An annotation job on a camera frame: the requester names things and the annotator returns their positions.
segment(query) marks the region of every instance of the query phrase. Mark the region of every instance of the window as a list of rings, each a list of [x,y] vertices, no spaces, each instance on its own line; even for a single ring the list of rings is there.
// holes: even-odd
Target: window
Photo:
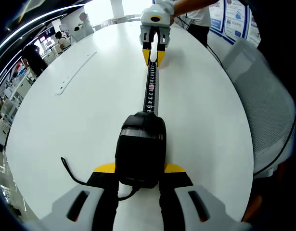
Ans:
[[[110,0],[93,0],[84,6],[85,13],[88,14],[92,26],[114,17]]]
[[[141,14],[152,5],[152,0],[122,0],[124,15]]]

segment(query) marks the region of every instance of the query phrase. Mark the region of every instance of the person in black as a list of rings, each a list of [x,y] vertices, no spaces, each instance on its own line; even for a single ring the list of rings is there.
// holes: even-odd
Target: person in black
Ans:
[[[46,62],[39,54],[40,48],[34,44],[30,44],[22,51],[23,61],[26,67],[29,66],[31,70],[39,77],[42,72],[47,68]]]

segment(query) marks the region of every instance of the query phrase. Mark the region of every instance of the white chair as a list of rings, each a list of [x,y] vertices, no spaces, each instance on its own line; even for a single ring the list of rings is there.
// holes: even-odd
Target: white chair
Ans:
[[[15,118],[15,115],[17,113],[17,110],[18,110],[18,104],[6,99],[2,108],[1,108],[0,113],[4,114],[4,117],[6,118],[6,120],[10,124],[12,124],[13,120]]]
[[[294,101],[261,52],[245,39],[236,41],[222,64],[248,119],[254,150],[254,177],[269,177],[293,152]]]

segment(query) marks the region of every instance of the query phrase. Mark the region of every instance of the wall poster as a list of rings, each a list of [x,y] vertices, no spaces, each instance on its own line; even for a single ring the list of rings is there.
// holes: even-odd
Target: wall poster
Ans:
[[[224,23],[224,0],[219,0],[210,5],[209,10],[211,16],[211,28],[222,33]]]
[[[246,7],[238,0],[226,0],[225,34],[236,41],[245,36]]]
[[[254,16],[249,9],[249,26],[246,40],[257,47],[261,41],[257,23],[254,20]]]

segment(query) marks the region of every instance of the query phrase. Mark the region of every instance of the white oval table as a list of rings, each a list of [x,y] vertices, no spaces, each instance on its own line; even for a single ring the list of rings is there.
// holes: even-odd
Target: white oval table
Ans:
[[[39,218],[77,184],[61,156],[81,181],[115,161],[121,126],[143,105],[147,66],[139,34],[140,22],[95,32],[49,65],[27,93],[6,154],[19,190]],[[170,38],[159,69],[158,109],[167,128],[167,161],[186,169],[194,184],[202,184],[241,220],[253,179],[243,106],[224,70],[194,37],[173,25]],[[61,95],[54,95],[91,51],[97,53]],[[128,192],[130,187],[121,185],[119,196]],[[140,189],[120,202],[114,230],[163,230],[158,188]]]

